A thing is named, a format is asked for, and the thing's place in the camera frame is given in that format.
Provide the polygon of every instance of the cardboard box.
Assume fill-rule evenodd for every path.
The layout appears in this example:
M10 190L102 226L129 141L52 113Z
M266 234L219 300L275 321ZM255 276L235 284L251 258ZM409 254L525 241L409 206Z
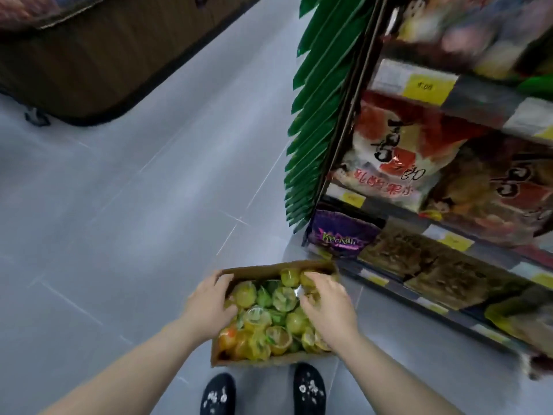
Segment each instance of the cardboard box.
M257 267L231 268L223 270L224 274L234 274L234 278L227 290L227 296L231 293L234 286L242 281L256 281L265 279L280 279L280 271L285 268L313 269L328 274L338 274L338 267L330 261L294 261L287 263L277 263L276 265L265 265ZM268 367L275 365L289 365L306 361L313 358L320 358L334 355L333 352L325 352L323 354L309 354L305 351L295 352L293 354L284 354L281 356L271 356L267 361L231 361L220 360L220 351L217 340L211 341L211 367L226 367L226 366L255 366Z

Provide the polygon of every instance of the bottom shelf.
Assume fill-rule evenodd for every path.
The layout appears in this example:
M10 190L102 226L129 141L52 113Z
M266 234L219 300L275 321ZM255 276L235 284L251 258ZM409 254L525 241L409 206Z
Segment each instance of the bottom shelf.
M308 244L308 250L325 259L333 258L333 256L326 250L314 244ZM517 354L529 356L536 356L540 354L538 350L534 349L526 342L522 342L521 340L512 337L499 329L485 326L467 314L434 303L433 301L422 297L419 293L403 286L403 284L399 281L386 276L384 273L375 268L370 268L369 265L361 264L349 259L338 258L336 259L336 263L341 270L346 272L347 275L361 280L367 286L387 293L391 297L398 300L406 301L419 311L434 316L440 321L445 322L447 325L455 329L462 330L464 333L467 333L480 341L495 346L499 345L500 347L506 348Z

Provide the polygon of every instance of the forearm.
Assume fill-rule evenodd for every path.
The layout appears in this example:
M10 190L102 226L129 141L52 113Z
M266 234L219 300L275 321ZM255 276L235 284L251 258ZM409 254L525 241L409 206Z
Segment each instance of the forearm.
M344 342L338 354L379 415L461 414L361 334Z
M187 321L176 320L43 415L149 414L197 345Z

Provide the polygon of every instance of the store shelf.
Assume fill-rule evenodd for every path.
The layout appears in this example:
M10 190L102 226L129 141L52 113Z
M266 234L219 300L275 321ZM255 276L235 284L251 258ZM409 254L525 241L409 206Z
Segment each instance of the store shelf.
M405 61L412 56L416 55L409 52L406 44L401 50L384 48L369 88L439 107L449 116L553 145L552 102L527 97L512 87L476 76Z
M386 219L411 233L431 238L468 256L553 290L553 272L549 268L522 257L514 250L502 248L441 225L434 220L420 217L414 212L379 198L359 195L333 181L328 184L323 199L325 197L355 207L368 216Z
M325 259L332 258L327 251L314 244L308 244L308 250ZM538 354L536 349L525 342L501 332L498 329L486 326L467 314L434 303L375 268L370 268L368 265L345 259L336 259L336 263L340 270L353 275L354 278L363 281L371 288L376 288L379 291L388 293L397 299L408 301L409 304L418 310L435 316L454 328L468 331L472 336L487 342L491 340L518 354L530 356Z

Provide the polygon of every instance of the tile floor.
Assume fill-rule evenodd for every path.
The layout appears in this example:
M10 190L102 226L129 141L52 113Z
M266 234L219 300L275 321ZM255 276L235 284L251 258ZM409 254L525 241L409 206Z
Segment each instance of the tile floor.
M0 413L31 415L165 323L215 268L301 259L284 218L299 0L262 0L122 118L35 128L0 99ZM553 382L345 280L363 332L469 414L550 413ZM328 414L372 413L336 359ZM209 345L155 414L195 413ZM288 367L234 370L240 414L291 411Z

